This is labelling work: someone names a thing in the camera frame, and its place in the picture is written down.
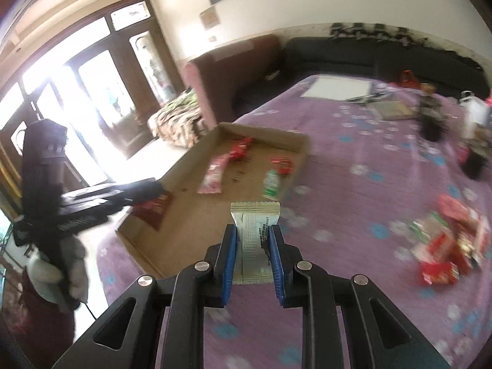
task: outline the brown sofa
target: brown sofa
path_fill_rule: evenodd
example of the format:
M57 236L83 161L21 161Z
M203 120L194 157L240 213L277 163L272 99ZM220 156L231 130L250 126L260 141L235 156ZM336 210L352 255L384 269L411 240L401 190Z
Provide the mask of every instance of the brown sofa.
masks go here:
M266 35L223 46L189 61L184 82L195 89L209 128L237 119L233 100L238 90L273 70L280 58L277 36Z

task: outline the white glove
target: white glove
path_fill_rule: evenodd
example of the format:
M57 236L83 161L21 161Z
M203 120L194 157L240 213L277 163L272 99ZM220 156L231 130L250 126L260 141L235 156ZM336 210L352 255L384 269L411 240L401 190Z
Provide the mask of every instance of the white glove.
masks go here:
M68 271L70 295L82 303L87 303L89 296L89 279L85 270L85 247L75 236L61 241L61 248L71 256L73 264ZM36 292L46 301L56 303L50 285L57 284L63 279L63 274L56 266L42 260L36 249L28 260L27 272Z

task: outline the bed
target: bed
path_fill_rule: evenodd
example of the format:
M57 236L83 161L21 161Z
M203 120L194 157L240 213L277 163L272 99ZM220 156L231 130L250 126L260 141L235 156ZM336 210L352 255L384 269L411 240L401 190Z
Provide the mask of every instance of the bed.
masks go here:
M490 170L472 181L458 166L461 108L442 98L450 129L440 143L427 143L413 120L380 121L366 107L301 97L315 80L237 121L311 137L311 157L282 202L285 241L332 275L369 276L452 367L468 367L492 333L492 252L457 285L423 287L405 225L437 210L442 193L491 216ZM410 92L396 92L416 103ZM142 274L115 236L97 259L109 303ZM301 320L301 310L280 308L271 284L234 286L225 309L206 310L205 367L300 367Z

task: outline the person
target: person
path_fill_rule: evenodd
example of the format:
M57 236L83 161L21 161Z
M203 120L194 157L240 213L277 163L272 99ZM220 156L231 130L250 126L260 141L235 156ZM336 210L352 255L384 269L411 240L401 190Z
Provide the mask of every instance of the person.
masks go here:
M69 270L70 295L87 303L89 281L85 269L85 248L75 237L65 240L73 245L74 264ZM21 305L25 314L12 329L12 335L36 369L49 369L72 345L75 337L74 312L62 313L52 287L63 274L41 258L36 249L22 274Z

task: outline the cardboard tray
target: cardboard tray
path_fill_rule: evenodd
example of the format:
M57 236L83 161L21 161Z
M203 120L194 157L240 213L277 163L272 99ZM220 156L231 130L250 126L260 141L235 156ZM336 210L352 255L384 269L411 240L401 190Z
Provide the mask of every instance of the cardboard tray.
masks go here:
M246 160L229 162L221 194L198 194L211 158L225 154L244 137L253 137ZM263 201L263 179L270 160L288 157L294 164L282 180L278 200L292 186L309 155L309 137L277 129L220 123L191 148L161 179L173 193L161 228L156 231L131 214L117 233L142 269L157 278L176 275L203 259L210 245L220 243L234 201Z

